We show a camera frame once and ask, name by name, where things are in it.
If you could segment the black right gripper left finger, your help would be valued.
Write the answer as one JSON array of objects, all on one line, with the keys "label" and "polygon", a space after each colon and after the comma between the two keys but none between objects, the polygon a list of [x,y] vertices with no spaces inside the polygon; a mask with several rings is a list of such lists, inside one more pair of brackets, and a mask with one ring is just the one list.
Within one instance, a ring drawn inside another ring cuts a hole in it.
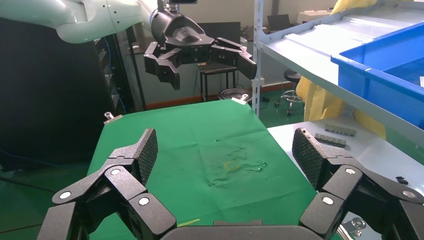
[{"label": "black right gripper left finger", "polygon": [[116,214],[136,239],[161,239],[177,221],[146,186],[157,154],[153,128],[135,144],[115,149],[100,169],[52,197],[37,238],[88,240],[105,218]]}]

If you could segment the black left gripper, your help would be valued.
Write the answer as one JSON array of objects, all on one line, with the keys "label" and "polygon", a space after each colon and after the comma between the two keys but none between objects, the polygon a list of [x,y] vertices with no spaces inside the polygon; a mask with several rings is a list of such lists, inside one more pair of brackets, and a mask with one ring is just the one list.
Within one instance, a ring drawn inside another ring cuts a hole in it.
[{"label": "black left gripper", "polygon": [[150,23],[157,41],[150,43],[144,57],[145,72],[157,76],[160,82],[180,89],[180,65],[212,62],[236,67],[249,80],[257,75],[257,64],[247,47],[218,37],[215,40],[191,18],[179,12],[162,9]]}]

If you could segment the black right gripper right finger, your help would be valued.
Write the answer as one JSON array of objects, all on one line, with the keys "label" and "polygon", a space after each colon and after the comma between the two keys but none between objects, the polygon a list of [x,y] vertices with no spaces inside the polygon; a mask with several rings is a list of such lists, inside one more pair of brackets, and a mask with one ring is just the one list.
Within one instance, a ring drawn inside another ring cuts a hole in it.
[{"label": "black right gripper right finger", "polygon": [[329,240],[347,213],[360,216],[384,240],[424,237],[424,197],[379,175],[345,149],[325,145],[305,128],[293,135],[292,155],[317,191],[299,223]]}]

